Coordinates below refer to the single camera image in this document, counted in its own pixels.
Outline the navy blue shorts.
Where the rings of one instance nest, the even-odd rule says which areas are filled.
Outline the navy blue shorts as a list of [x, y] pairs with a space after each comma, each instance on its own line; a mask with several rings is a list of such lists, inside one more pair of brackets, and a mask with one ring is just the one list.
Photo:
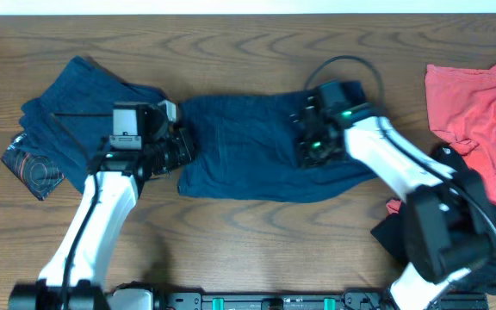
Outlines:
[[202, 198], [320, 202], [375, 178], [350, 159], [303, 169], [294, 116], [306, 91], [270, 96], [209, 95], [180, 105], [181, 123], [195, 143], [195, 160], [177, 182], [180, 195]]

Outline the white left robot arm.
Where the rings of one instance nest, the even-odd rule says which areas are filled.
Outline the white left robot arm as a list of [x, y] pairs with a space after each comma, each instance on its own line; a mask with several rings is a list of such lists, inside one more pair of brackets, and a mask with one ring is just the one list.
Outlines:
[[109, 113], [110, 135], [90, 158], [84, 192], [62, 243], [34, 283], [17, 283], [10, 309], [159, 309], [165, 298], [148, 284], [133, 282], [104, 290], [121, 228], [146, 182], [193, 161], [178, 107], [118, 102]]

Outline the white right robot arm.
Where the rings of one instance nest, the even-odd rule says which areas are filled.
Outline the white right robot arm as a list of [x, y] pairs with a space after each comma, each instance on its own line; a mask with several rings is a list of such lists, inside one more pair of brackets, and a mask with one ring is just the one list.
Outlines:
[[408, 263], [378, 301], [380, 309], [430, 309], [496, 258], [496, 227], [477, 172], [430, 158], [370, 103], [313, 95], [291, 119], [301, 126], [301, 166], [355, 159], [405, 203]]

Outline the folded navy blue garment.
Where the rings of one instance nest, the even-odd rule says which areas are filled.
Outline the folded navy blue garment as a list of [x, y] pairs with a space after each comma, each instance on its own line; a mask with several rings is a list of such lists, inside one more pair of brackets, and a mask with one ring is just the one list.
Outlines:
[[52, 161], [79, 192], [84, 191], [88, 160], [101, 138], [112, 133], [116, 102], [158, 103], [158, 88], [129, 84], [76, 56], [40, 96], [22, 105], [21, 149]]

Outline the black orange patterned folded cloth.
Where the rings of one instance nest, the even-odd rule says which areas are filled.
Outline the black orange patterned folded cloth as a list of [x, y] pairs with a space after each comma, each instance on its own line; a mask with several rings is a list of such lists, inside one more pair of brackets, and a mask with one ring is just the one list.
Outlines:
[[0, 160], [39, 201], [44, 201], [65, 179], [64, 174], [47, 157], [21, 149], [25, 133], [17, 134]]

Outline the red t-shirt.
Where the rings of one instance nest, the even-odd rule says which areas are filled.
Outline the red t-shirt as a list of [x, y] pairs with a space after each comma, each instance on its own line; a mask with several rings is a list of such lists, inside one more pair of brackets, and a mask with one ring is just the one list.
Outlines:
[[480, 173], [487, 197], [496, 205], [496, 65], [428, 65], [425, 96], [430, 130]]

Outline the black garment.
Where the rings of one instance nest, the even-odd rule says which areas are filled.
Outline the black garment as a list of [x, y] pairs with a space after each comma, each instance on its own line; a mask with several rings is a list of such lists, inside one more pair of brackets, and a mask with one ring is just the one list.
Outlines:
[[438, 284], [468, 268], [461, 287], [496, 295], [496, 206], [478, 173], [445, 144], [433, 159], [455, 170], [448, 183], [420, 186], [371, 234], [399, 263]]

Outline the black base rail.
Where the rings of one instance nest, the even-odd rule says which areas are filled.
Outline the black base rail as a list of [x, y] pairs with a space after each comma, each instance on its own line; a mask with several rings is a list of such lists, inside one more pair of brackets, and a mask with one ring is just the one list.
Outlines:
[[158, 297], [164, 310], [387, 310], [393, 302], [377, 291], [343, 294], [201, 294], [180, 292]]

